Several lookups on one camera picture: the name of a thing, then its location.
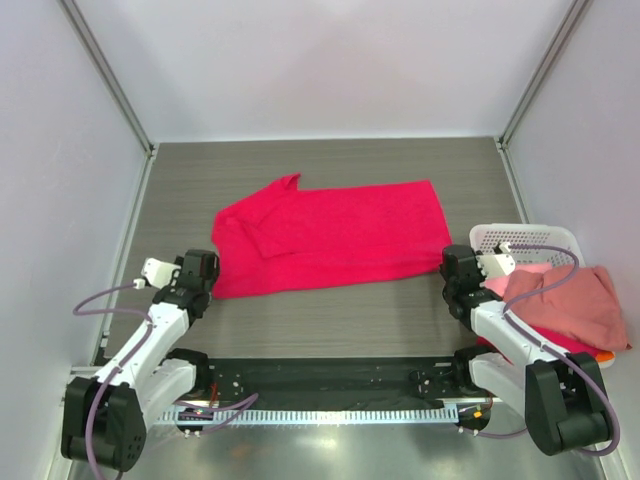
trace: gray floor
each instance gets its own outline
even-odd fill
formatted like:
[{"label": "gray floor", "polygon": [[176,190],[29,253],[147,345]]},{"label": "gray floor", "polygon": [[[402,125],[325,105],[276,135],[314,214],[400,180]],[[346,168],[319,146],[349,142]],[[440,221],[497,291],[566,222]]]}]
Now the gray floor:
[{"label": "gray floor", "polygon": [[[163,144],[153,166],[125,279],[146,257],[211,247],[216,212],[276,178],[301,188],[431,179],[456,242],[479,223],[518,222],[493,140],[399,139]],[[217,357],[447,355],[473,342],[451,318],[437,274],[343,288],[216,301],[178,343]],[[153,292],[123,294],[146,308]],[[114,319],[112,355],[139,320]]]}]

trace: cable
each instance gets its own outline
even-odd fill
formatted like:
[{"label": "cable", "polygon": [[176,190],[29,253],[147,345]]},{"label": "cable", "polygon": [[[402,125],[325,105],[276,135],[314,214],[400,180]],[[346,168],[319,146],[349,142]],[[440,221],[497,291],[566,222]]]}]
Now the cable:
[{"label": "cable", "polygon": [[[552,290],[561,285],[564,285],[569,280],[571,280],[576,275],[576,273],[580,268],[580,260],[573,252],[561,247],[553,247],[553,246],[547,246],[547,245],[512,245],[511,248],[517,249],[517,250],[552,250],[555,252],[560,252],[565,255],[568,255],[573,260],[573,268],[571,269],[571,272],[569,272],[569,274],[566,277],[546,287],[533,290],[531,292],[523,293],[522,295],[518,295],[517,297],[512,298],[507,303],[505,303],[503,314],[504,314],[505,320],[509,323],[509,325],[511,325],[511,327],[513,327],[518,333],[520,333],[520,335],[525,337],[527,340],[531,341],[534,345],[537,345],[538,347],[543,349],[545,352],[550,353],[551,355],[556,357],[558,360],[563,362],[565,365],[567,365],[569,368],[571,368],[586,382],[587,385],[589,385],[589,387],[598,396],[600,401],[604,404],[607,414],[611,419],[611,425],[613,427],[611,443],[609,443],[609,445],[602,450],[587,450],[582,448],[580,449],[580,451],[585,455],[594,456],[594,457],[603,457],[605,455],[609,455],[618,447],[618,444],[620,443],[620,422],[618,421],[618,416],[616,415],[616,412],[614,411],[613,406],[611,405],[611,402],[609,402],[609,399],[607,398],[606,394],[600,389],[600,387],[598,387],[595,381],[584,372],[584,370],[578,367],[578,365],[576,365],[574,362],[569,360],[564,354],[557,352],[556,350],[549,347],[548,345],[540,342],[536,337],[534,337],[529,332],[527,332],[524,328],[522,328],[511,317],[511,315],[509,315],[509,311],[511,310],[513,305],[516,304],[517,302],[524,300],[526,298],[533,297],[534,295],[540,295],[544,292],[548,292],[549,290]],[[490,434],[490,433],[482,433],[482,432],[479,432],[478,435],[483,437],[488,437],[488,438],[512,438],[513,436],[521,435],[524,432],[526,432],[526,429],[520,430],[518,432],[514,432],[512,434],[506,434],[506,435]]]},{"label": "cable", "polygon": [[477,404],[477,405],[471,405],[470,407],[464,407],[464,408],[460,408],[458,409],[458,415],[461,413],[465,413],[468,412],[469,410],[475,410],[476,412],[488,412],[491,410],[491,408],[493,407],[493,395],[491,393],[489,393],[487,391],[487,398],[489,398],[489,401],[487,402],[488,405],[485,406],[484,408],[482,407],[482,404]]},{"label": "cable", "polygon": [[124,357],[122,357],[122,359],[118,364],[120,369],[122,369],[122,367],[124,367],[127,363],[129,363],[129,360],[131,360],[133,356],[136,353],[138,353],[140,348],[142,348],[142,346],[151,336],[151,333],[153,332],[153,319],[149,316],[147,312],[143,312],[142,310],[137,310],[134,308],[99,308],[96,310],[85,310],[85,311],[80,311],[80,309],[84,307],[87,303],[92,302],[93,300],[96,300],[104,295],[108,295],[110,293],[117,292],[120,290],[127,290],[129,288],[134,288],[135,286],[136,286],[136,283],[128,283],[126,285],[120,285],[118,287],[113,287],[107,290],[103,290],[102,292],[98,292],[95,295],[92,295],[89,298],[84,299],[82,302],[76,305],[76,307],[73,309],[73,314],[78,317],[84,317],[87,315],[120,313],[124,315],[139,315],[145,319],[145,321],[147,322],[147,331],[144,333],[142,338],[138,340],[138,343],[136,343],[133,346],[133,348],[129,351],[129,353],[127,353]]},{"label": "cable", "polygon": [[[98,411],[98,406],[100,405],[100,400],[102,400],[102,397],[104,396],[104,392],[107,391],[107,388],[109,387],[109,383],[111,382],[111,380],[113,380],[114,377],[119,372],[120,370],[118,370],[117,368],[114,368],[113,370],[111,370],[111,373],[107,375],[107,378],[105,379],[105,381],[102,383],[102,385],[100,385],[100,388],[98,389],[98,392],[96,393],[96,396],[93,402],[91,403],[91,407],[89,408],[89,415],[87,416],[87,426],[85,427],[85,430],[84,430],[84,442],[87,450],[87,460],[89,461],[89,466],[91,467],[91,471],[93,472],[93,475],[98,480],[106,480],[106,477],[102,474],[102,471],[98,466],[98,462],[96,460],[96,454],[93,450],[93,425],[96,421],[96,413]],[[120,480],[122,478],[122,475],[123,475],[123,472],[118,472],[118,475],[116,476],[115,480]]]},{"label": "cable", "polygon": [[199,410],[203,410],[205,412],[211,412],[211,413],[216,413],[216,412],[223,412],[223,411],[228,411],[228,410],[235,410],[236,408],[238,408],[239,410],[237,412],[235,412],[233,415],[231,415],[229,418],[227,418],[226,420],[224,420],[223,422],[214,425],[213,427],[207,428],[207,429],[203,429],[200,432],[198,432],[198,434],[200,436],[202,435],[209,435],[210,433],[216,432],[218,430],[220,430],[221,428],[226,427],[227,425],[229,425],[231,422],[233,422],[236,418],[238,418],[240,415],[242,415],[246,410],[248,410],[249,408],[251,408],[251,406],[256,403],[256,401],[258,400],[258,394],[254,393],[253,395],[250,395],[249,397],[245,398],[244,400],[234,404],[234,405],[230,405],[228,407],[199,407],[197,405],[191,405],[189,403],[186,402],[176,402],[176,405],[180,405],[180,406],[188,406],[189,408],[197,408]]},{"label": "cable", "polygon": [[459,427],[458,430],[462,430],[464,432],[470,433],[473,436],[478,436],[483,438],[492,438],[494,440],[506,440],[508,438],[519,437],[520,435],[524,435],[525,433],[527,433],[526,428],[523,428],[522,430],[518,430],[512,433],[487,433],[487,432],[480,432],[477,430],[471,430],[470,428],[466,428],[466,427]]}]

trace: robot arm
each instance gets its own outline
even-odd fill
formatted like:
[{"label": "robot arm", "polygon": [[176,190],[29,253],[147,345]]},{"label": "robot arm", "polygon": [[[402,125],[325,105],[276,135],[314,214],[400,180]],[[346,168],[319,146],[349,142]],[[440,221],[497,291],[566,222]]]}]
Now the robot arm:
[{"label": "robot arm", "polygon": [[[147,259],[144,283],[159,291],[148,315],[153,329],[144,322],[122,349],[92,378],[74,378],[65,394],[61,450],[70,459],[87,459],[85,427],[90,406],[101,385],[108,382],[93,430],[93,449],[98,464],[118,471],[135,465],[144,447],[147,431],[178,398],[209,388],[206,354],[184,349],[169,352],[193,323],[202,318],[219,275],[218,256],[189,250],[175,263]],[[145,336],[147,340],[129,358],[123,358]]]},{"label": "robot arm", "polygon": [[570,354],[511,313],[512,321],[528,334],[524,336],[504,318],[502,299],[482,286],[486,279],[508,275],[514,268],[508,245],[498,247],[496,255],[476,255],[463,245],[443,252],[440,273],[450,313],[494,347],[456,352],[466,363],[459,381],[488,390],[523,416],[532,440],[547,455],[611,439],[611,419],[602,401],[543,346],[572,360],[605,392],[595,359],[586,353]]}]

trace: plastic basket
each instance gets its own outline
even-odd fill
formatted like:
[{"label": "plastic basket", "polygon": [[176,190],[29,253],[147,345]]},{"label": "plastic basket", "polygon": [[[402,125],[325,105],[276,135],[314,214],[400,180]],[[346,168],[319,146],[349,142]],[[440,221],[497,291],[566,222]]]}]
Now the plastic basket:
[{"label": "plastic basket", "polygon": [[[573,252],[584,267],[584,258],[576,237],[562,227],[549,225],[525,225],[519,223],[492,223],[476,225],[469,234],[471,247],[483,254],[493,253],[493,249],[502,242],[512,245],[549,245],[566,248]],[[512,248],[511,254],[516,263],[551,263],[554,267],[571,265],[573,260],[560,252],[550,250],[525,250]]]}]

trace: clothing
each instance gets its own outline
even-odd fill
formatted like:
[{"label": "clothing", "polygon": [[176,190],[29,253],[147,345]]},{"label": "clothing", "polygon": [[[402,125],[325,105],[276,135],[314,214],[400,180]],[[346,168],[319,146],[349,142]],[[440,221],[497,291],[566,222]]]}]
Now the clothing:
[{"label": "clothing", "polygon": [[[552,268],[553,266],[550,263],[532,263],[516,265],[515,271],[544,273]],[[509,285],[509,277],[510,275],[490,278],[484,282],[484,286],[489,290],[493,290],[501,297],[504,297],[504,292],[507,291],[507,286]]]},{"label": "clothing", "polygon": [[[545,273],[515,271],[504,300],[556,283],[572,268],[564,265]],[[580,268],[569,282],[517,302],[513,311],[532,327],[546,328],[595,348],[629,348],[618,297],[604,267]]]},{"label": "clothing", "polygon": [[299,190],[288,175],[225,208],[217,298],[378,282],[436,270],[451,244],[428,180]]}]

